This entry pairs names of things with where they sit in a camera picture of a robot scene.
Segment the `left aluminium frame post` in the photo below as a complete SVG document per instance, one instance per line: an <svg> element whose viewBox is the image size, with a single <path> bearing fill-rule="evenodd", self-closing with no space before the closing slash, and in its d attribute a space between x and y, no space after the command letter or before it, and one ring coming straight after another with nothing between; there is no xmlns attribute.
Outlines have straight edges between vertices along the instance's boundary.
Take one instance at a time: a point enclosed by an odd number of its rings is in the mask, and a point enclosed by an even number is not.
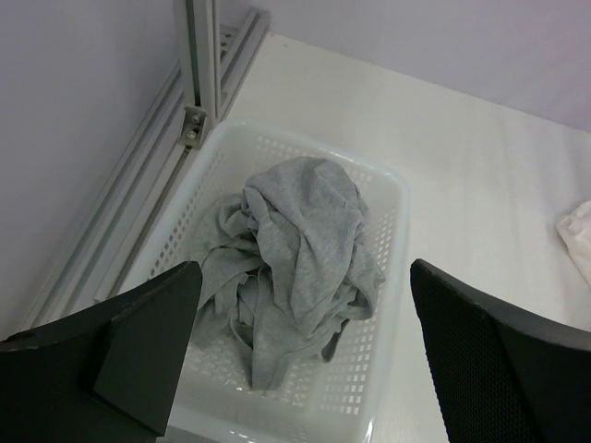
<svg viewBox="0 0 591 443"><path fill-rule="evenodd" d="M250 1L175 1L177 56L74 239L19 327L116 295L187 163L228 115L271 14Z"/></svg>

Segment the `white tank top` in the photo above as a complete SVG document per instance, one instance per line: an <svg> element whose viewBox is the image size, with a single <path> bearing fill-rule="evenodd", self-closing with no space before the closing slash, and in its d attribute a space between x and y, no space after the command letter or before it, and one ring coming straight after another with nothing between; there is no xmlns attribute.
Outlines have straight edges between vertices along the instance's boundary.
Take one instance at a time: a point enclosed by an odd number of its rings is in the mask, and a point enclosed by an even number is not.
<svg viewBox="0 0 591 443"><path fill-rule="evenodd" d="M591 283L590 213L591 202L587 201L564 216L556 225L571 260L587 285Z"/></svg>

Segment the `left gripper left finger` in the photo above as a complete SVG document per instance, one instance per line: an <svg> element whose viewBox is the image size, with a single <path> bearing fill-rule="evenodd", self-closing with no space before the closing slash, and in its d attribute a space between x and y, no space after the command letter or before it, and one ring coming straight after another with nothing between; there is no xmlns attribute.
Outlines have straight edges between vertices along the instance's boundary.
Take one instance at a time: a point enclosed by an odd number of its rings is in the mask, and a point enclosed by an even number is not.
<svg viewBox="0 0 591 443"><path fill-rule="evenodd" d="M3 340L2 436L163 436L201 282L199 264L185 261Z"/></svg>

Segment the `white plastic basket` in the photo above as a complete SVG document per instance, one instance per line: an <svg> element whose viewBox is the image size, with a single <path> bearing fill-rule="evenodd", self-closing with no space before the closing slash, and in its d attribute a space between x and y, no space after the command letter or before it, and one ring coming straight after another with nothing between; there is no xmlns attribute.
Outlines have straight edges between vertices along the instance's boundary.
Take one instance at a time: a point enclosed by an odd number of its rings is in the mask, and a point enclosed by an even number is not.
<svg viewBox="0 0 591 443"><path fill-rule="evenodd" d="M219 198L299 156L339 163L368 205L366 244L385 277L375 314L350 322L333 359L296 361L280 389L249 388L229 334L189 347L167 442L370 442L385 390L403 290L409 190L394 170L277 126L228 121L209 136L127 273L128 291L189 257L190 236Z"/></svg>

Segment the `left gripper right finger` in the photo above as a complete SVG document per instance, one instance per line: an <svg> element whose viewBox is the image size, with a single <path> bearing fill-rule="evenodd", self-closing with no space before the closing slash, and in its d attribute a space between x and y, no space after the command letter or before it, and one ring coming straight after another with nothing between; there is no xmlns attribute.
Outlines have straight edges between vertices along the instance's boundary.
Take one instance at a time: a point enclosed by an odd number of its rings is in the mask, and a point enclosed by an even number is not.
<svg viewBox="0 0 591 443"><path fill-rule="evenodd" d="M451 442L587 442L590 334L423 259L410 286Z"/></svg>

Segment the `grey tank top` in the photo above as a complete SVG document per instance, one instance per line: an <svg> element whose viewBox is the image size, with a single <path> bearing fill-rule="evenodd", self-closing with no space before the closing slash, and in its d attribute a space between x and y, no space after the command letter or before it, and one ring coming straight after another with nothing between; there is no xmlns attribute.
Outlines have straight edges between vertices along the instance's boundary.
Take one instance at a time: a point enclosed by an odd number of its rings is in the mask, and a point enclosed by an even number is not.
<svg viewBox="0 0 591 443"><path fill-rule="evenodd" d="M205 348L233 335L251 388L275 390L295 360L331 361L348 321L331 315L310 336L296 328L274 302L271 267L241 203L239 195L218 200L195 230L190 257L199 263L202 285L190 340Z"/></svg>
<svg viewBox="0 0 591 443"><path fill-rule="evenodd" d="M247 179L243 210L271 267L274 301L304 333L372 317L385 278L365 245L368 208L336 162L299 157Z"/></svg>

